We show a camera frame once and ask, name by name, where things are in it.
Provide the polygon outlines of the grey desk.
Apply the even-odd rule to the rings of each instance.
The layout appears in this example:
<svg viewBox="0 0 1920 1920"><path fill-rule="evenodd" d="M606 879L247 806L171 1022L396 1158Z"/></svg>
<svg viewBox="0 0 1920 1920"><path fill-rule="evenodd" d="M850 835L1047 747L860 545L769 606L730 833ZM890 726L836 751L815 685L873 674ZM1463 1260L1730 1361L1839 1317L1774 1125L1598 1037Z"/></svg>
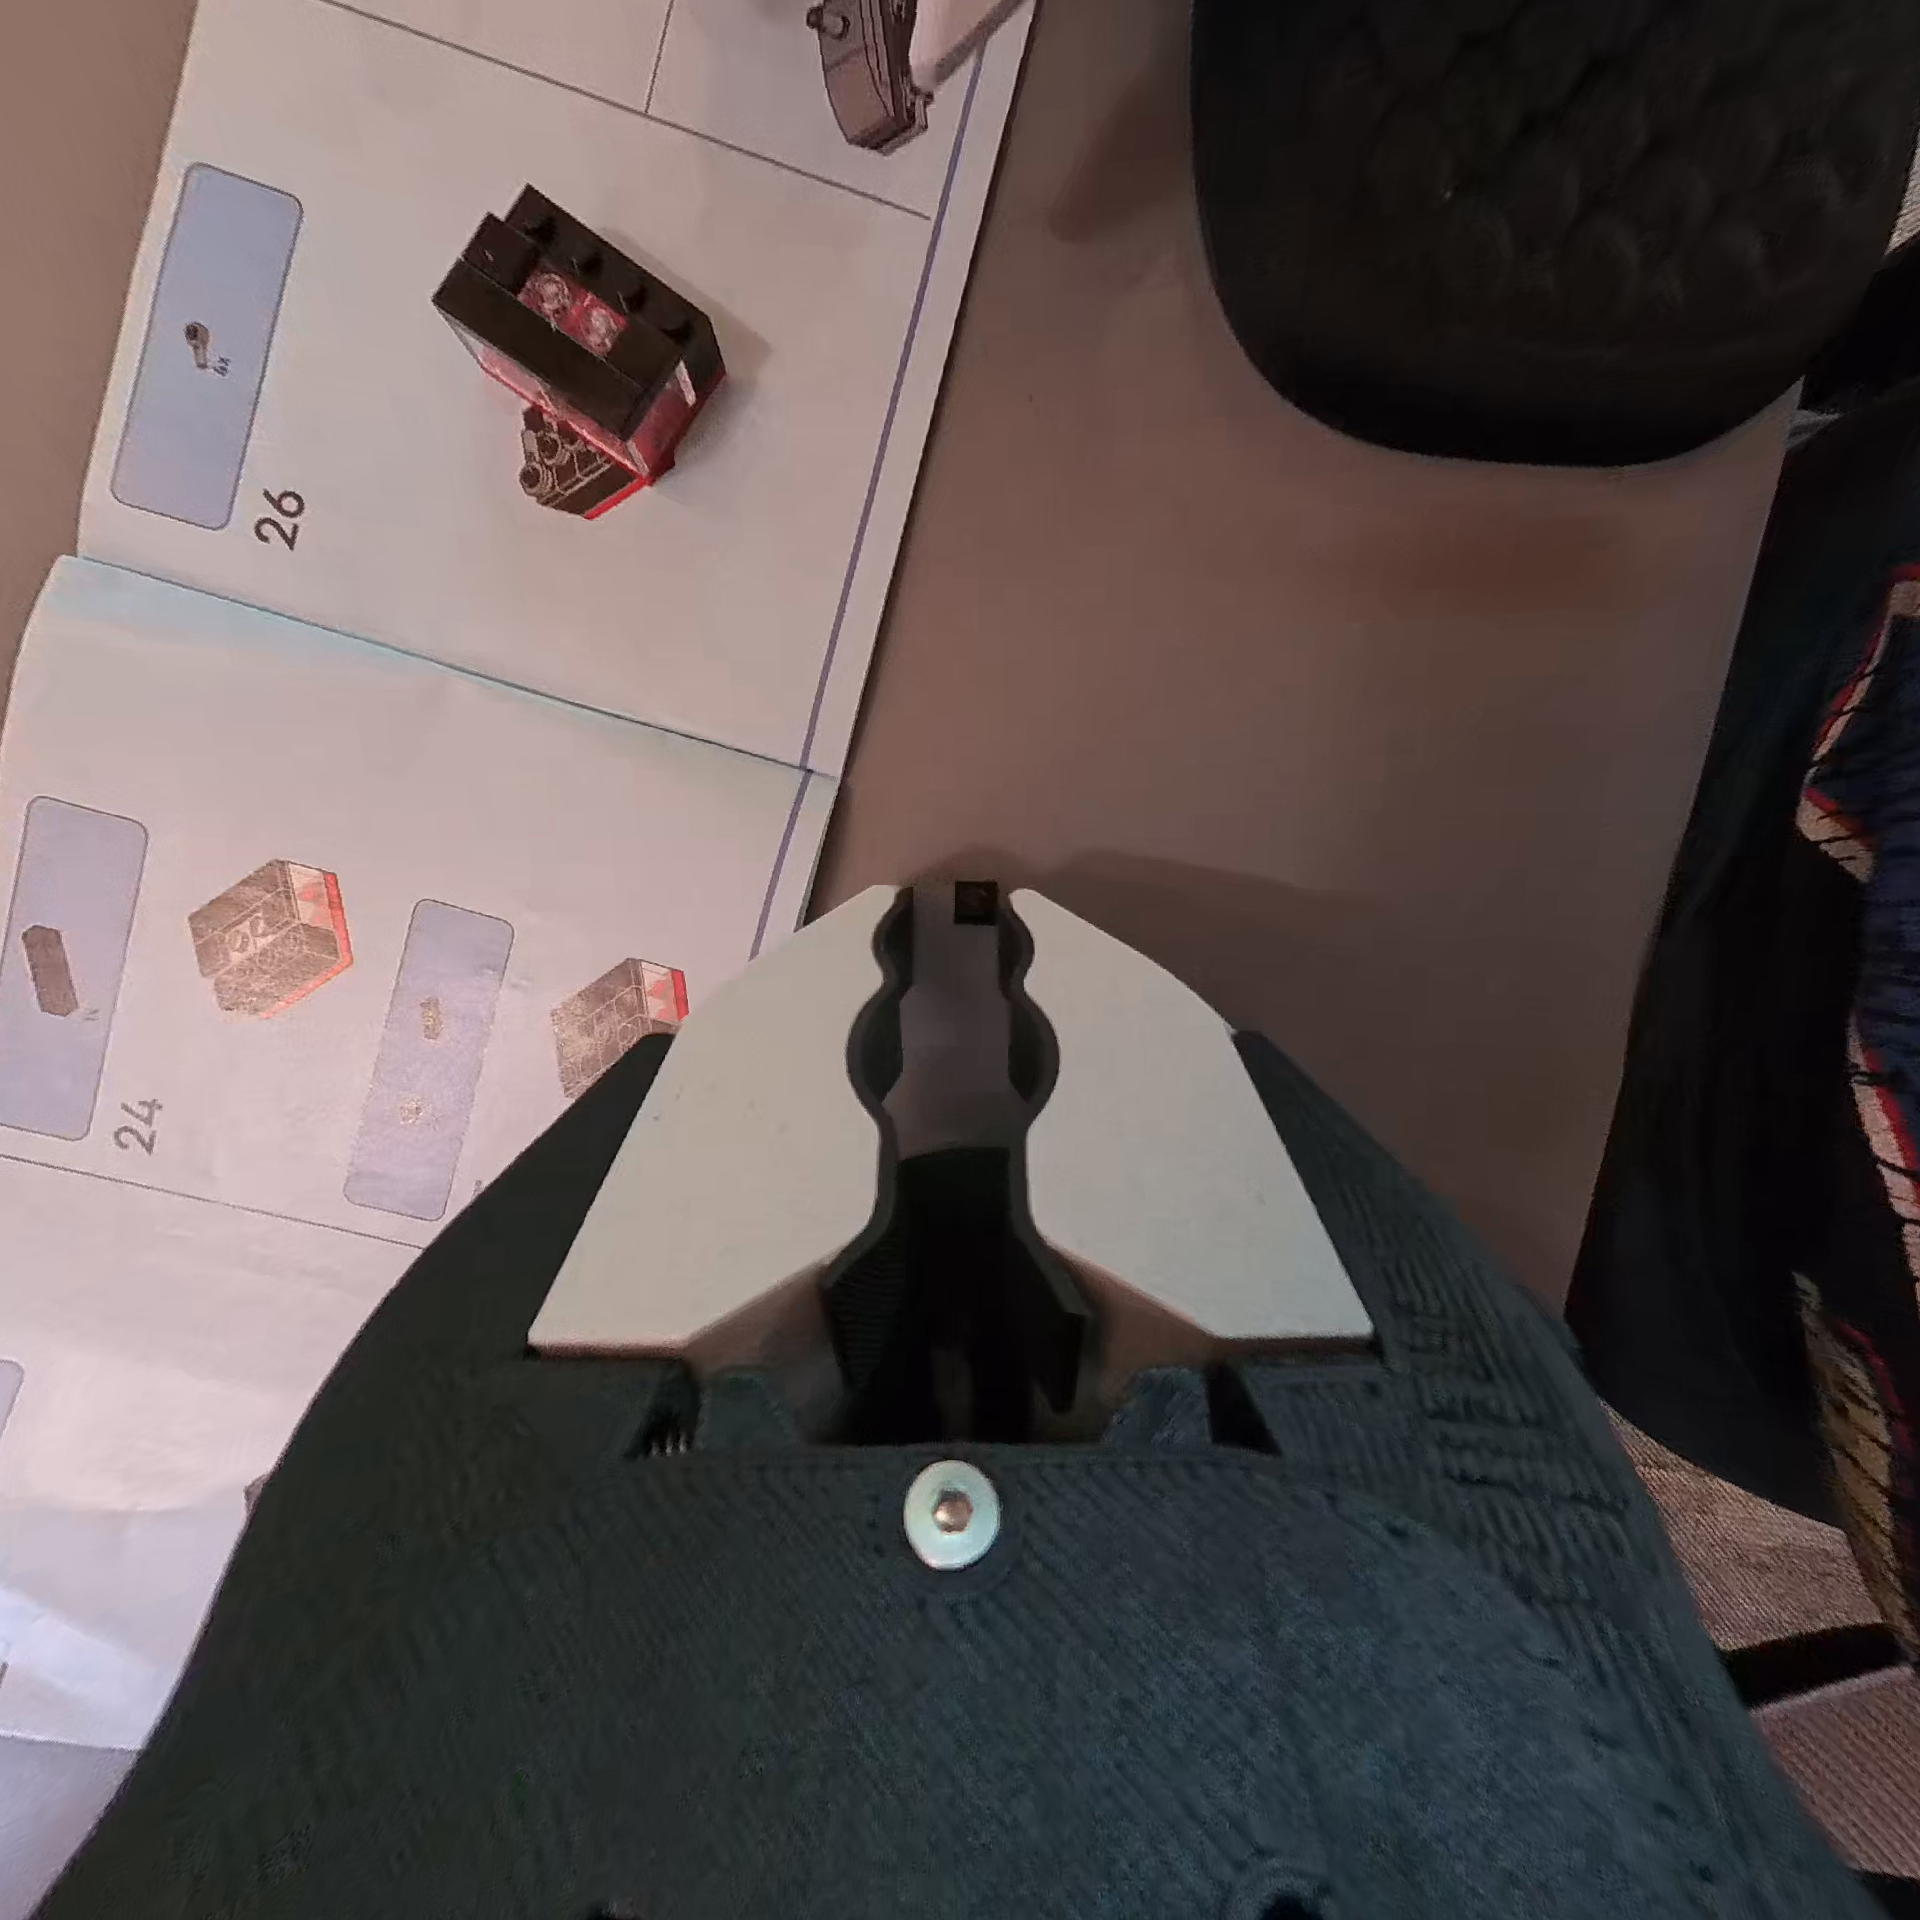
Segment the grey desk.
<svg viewBox="0 0 1920 1920"><path fill-rule="evenodd" d="M826 1290L840 1412L530 1348L710 998L638 1014L355 1318L35 1915L1873 1913L1560 1314L1265 1036L1324 1001L1186 962L1258 803L1324 849L1310 879L1363 853L1354 801L1400 801L1401 842L1448 804L1412 796L1427 710L1379 650L1346 719L1299 703L1290 661L1336 635L1300 565L1203 572L1222 521L1286 547L1312 513L1159 431L1090 436L1108 513L1023 499L1043 447L1000 459L1055 578L974 563L988 620L944 638L963 684L921 745L990 810L1086 812L1060 869L1010 818L963 820L964 850L1232 1023L1375 1347L1047 1412L1007 1143L996 1219L953 1226L904 1137L938 950L881 879L914 906L897 1207Z"/></svg>

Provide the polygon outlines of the person's black printed shirt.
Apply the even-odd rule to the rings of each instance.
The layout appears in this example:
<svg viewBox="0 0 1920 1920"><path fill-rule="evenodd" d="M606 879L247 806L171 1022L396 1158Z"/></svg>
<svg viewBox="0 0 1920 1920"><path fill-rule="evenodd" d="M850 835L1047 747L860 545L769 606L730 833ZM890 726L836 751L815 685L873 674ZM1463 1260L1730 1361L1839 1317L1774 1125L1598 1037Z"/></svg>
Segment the person's black printed shirt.
<svg viewBox="0 0 1920 1920"><path fill-rule="evenodd" d="M1806 377L1568 1292L1600 1396L1839 1523L1912 1663L1915 362L1908 237Z"/></svg>

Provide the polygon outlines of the black cushion pad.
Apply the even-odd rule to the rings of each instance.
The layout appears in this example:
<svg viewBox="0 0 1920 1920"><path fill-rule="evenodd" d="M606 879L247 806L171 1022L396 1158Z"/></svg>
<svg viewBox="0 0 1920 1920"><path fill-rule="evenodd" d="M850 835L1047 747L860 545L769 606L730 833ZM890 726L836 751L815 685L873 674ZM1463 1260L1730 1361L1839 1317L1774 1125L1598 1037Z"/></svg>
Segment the black cushion pad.
<svg viewBox="0 0 1920 1920"><path fill-rule="evenodd" d="M1618 468L1794 389L1882 271L1915 2L1207 2L1216 303L1306 417Z"/></svg>

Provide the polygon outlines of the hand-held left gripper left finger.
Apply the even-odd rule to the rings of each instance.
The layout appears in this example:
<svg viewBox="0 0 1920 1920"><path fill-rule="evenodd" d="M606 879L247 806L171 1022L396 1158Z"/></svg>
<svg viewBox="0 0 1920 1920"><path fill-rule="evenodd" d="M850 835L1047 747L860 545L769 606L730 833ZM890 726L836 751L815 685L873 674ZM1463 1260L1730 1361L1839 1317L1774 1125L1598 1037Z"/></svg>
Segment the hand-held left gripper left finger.
<svg viewBox="0 0 1920 1920"><path fill-rule="evenodd" d="M886 1236L912 894L876 884L689 1014L528 1331L544 1358L756 1372L840 1412L826 1290Z"/></svg>

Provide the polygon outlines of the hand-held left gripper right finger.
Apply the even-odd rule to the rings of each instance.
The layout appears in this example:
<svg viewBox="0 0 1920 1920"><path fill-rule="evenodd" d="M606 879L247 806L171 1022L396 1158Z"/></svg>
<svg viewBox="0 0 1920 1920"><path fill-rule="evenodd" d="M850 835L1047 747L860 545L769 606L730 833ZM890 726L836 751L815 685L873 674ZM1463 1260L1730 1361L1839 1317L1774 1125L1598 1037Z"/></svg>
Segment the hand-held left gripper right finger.
<svg viewBox="0 0 1920 1920"><path fill-rule="evenodd" d="M1196 990L1040 892L1000 901L1015 1321L1047 1412L1152 1370L1358 1356L1375 1317Z"/></svg>

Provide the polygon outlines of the open white instruction booklet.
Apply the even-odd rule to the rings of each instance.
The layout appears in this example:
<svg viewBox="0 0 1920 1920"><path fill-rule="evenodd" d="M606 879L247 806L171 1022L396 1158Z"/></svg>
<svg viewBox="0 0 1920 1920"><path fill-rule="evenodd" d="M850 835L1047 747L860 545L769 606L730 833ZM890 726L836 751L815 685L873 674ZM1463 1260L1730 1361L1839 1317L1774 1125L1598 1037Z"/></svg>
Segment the open white instruction booklet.
<svg viewBox="0 0 1920 1920"><path fill-rule="evenodd" d="M406 1260L800 921L1036 6L199 4L4 718L4 1754L150 1738ZM604 518L433 306L540 188L727 379Z"/></svg>

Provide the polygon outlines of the small red black brick assembly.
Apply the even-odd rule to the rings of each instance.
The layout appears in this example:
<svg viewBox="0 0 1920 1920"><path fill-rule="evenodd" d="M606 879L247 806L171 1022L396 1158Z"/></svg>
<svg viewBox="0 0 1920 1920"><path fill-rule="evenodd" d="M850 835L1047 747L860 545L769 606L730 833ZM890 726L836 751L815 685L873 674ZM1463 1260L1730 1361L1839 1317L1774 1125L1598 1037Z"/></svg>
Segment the small red black brick assembly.
<svg viewBox="0 0 1920 1920"><path fill-rule="evenodd" d="M704 309L536 186L475 226L433 306L519 403L519 489L582 521L662 482L730 375Z"/></svg>

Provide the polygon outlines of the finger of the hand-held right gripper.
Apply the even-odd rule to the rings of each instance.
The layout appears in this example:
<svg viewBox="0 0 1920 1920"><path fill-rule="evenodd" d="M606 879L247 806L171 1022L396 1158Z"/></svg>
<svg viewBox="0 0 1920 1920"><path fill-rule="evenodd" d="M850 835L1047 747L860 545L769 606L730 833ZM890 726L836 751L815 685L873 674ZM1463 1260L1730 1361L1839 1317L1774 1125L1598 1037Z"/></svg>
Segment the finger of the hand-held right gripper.
<svg viewBox="0 0 1920 1920"><path fill-rule="evenodd" d="M918 90L940 90L1028 2L912 2L907 73Z"/></svg>

